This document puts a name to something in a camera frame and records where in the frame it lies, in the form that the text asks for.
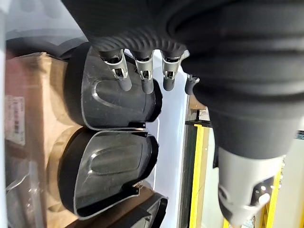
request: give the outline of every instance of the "white wall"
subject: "white wall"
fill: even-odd
[[[218,201],[219,169],[212,168],[214,149],[215,149],[214,135],[212,128],[210,128],[204,204],[203,204],[203,217],[201,222],[202,228],[222,228],[224,222]]]
[[[298,228],[304,202],[304,140],[294,140],[285,159],[274,228]]]

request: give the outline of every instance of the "yellow safety barrier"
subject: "yellow safety barrier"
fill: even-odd
[[[190,222],[189,228],[200,228],[202,217],[202,202],[203,191],[205,183],[204,162],[207,153],[206,148],[208,146],[209,129],[202,125],[195,124],[197,127],[195,156],[194,156],[194,169],[193,169],[193,184],[192,184],[192,196],[191,196],[191,209],[190,209]]]
[[[281,177],[281,169],[278,172],[278,174],[275,176],[274,189],[272,191],[270,201],[264,206],[262,210],[260,228],[272,228],[274,224],[276,201],[279,193],[280,177]]]

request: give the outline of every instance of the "white surface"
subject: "white surface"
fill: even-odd
[[[203,216],[201,222],[202,228],[222,228],[224,222],[218,201],[219,169],[212,168],[214,149],[215,149],[214,135],[212,128],[210,128]]]
[[[187,110],[187,95],[184,87],[187,75],[182,71],[176,76],[174,89],[167,92],[162,87],[162,65],[160,51],[154,52],[153,77],[158,81],[163,95],[161,114],[159,119],[159,154],[156,167],[149,180],[154,180],[154,190],[169,198],[166,216],[161,224],[162,228],[175,228],[178,224],[181,168],[183,156],[183,140],[185,118]],[[147,124],[150,133],[157,135],[153,123]]]
[[[304,140],[294,140],[285,158],[274,228],[298,228],[304,202]]]
[[[0,4],[0,221],[2,227],[7,227],[6,215],[6,198],[5,198],[5,167],[4,167],[4,63],[5,63],[5,37],[4,37],[4,23],[5,15],[2,9],[2,2]]]

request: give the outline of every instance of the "white label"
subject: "white label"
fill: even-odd
[[[22,96],[5,96],[5,139],[25,145],[25,112]]]

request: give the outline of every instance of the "stacked plastic parts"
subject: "stacked plastic parts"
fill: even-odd
[[[63,205],[80,220],[140,196],[140,181],[157,162],[158,143],[145,130],[161,112],[162,94],[153,80],[153,92],[141,89],[134,60],[126,58],[132,88],[123,91],[89,43],[72,53],[64,83],[70,117],[83,128],[70,138],[58,170]],[[167,199],[154,193],[137,210],[116,221],[119,227],[159,227]]]

